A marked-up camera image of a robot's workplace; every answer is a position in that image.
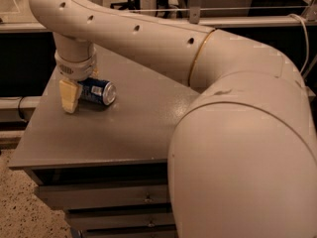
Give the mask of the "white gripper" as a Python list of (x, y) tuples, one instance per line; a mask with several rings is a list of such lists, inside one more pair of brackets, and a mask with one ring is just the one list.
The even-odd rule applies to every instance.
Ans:
[(82, 86), (72, 80), (83, 81), (90, 75), (93, 78), (99, 78), (99, 70), (96, 68), (96, 50), (93, 50), (92, 56), (84, 61), (67, 61), (58, 53), (55, 53), (54, 58), (58, 71), (70, 79), (61, 79), (59, 81), (59, 92), (63, 110), (72, 114), (78, 105), (82, 91)]

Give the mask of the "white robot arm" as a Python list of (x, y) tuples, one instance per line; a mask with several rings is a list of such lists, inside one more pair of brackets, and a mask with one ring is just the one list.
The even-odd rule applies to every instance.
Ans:
[(106, 48), (197, 92), (169, 146), (179, 238), (316, 238), (316, 132), (300, 72), (265, 44), (102, 7), (30, 0), (53, 32), (62, 107)]

